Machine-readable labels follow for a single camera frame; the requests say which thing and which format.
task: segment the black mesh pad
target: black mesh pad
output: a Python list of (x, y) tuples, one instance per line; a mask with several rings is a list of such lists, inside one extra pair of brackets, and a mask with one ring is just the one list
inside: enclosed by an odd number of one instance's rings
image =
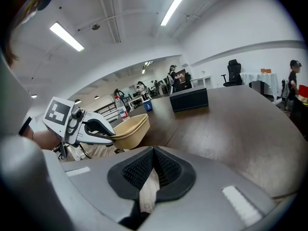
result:
[(160, 190), (156, 202), (176, 200), (185, 195), (196, 180), (191, 164), (159, 147), (144, 151), (114, 165), (107, 174), (110, 186), (121, 198), (139, 200), (139, 191), (152, 169), (159, 177)]

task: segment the black cap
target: black cap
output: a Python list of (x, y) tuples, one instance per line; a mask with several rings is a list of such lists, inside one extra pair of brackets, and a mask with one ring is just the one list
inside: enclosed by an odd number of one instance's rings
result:
[(290, 66), (293, 66), (293, 67), (301, 67), (302, 64), (301, 64), (299, 61), (297, 61), (297, 60), (292, 60), (292, 61), (290, 62)]

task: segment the white label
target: white label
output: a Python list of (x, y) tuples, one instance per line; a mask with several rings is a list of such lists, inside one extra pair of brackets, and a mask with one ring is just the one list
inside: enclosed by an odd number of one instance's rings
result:
[(121, 107), (121, 109), (120, 109), (119, 111), (120, 111), (120, 116), (121, 116), (122, 118), (125, 118), (125, 117), (128, 116), (128, 113), (127, 113), (125, 107)]
[(225, 187), (222, 189), (222, 193), (247, 227), (262, 219), (259, 211), (234, 186)]
[(83, 173), (86, 173), (86, 172), (89, 172), (89, 171), (90, 171), (89, 167), (82, 167), (82, 168), (79, 168), (79, 169), (68, 171), (68, 172), (66, 172), (66, 175), (68, 177), (71, 177), (71, 176), (80, 175), (80, 174), (83, 174)]

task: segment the cable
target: cable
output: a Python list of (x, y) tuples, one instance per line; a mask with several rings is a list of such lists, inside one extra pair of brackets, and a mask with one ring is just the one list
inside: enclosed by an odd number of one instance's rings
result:
[(83, 153), (85, 154), (85, 156), (86, 156), (87, 158), (89, 158), (89, 159), (92, 159), (92, 157), (90, 157), (90, 156), (88, 155), (88, 153), (86, 153), (86, 151), (83, 149), (83, 147), (81, 146), (81, 144), (79, 144), (79, 146), (80, 146), (81, 150), (83, 151)]

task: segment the red object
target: red object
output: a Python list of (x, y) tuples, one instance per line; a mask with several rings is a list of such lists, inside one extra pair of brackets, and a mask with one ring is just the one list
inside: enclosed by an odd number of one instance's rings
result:
[(308, 87), (304, 85), (299, 85), (298, 87), (298, 95), (308, 98)]

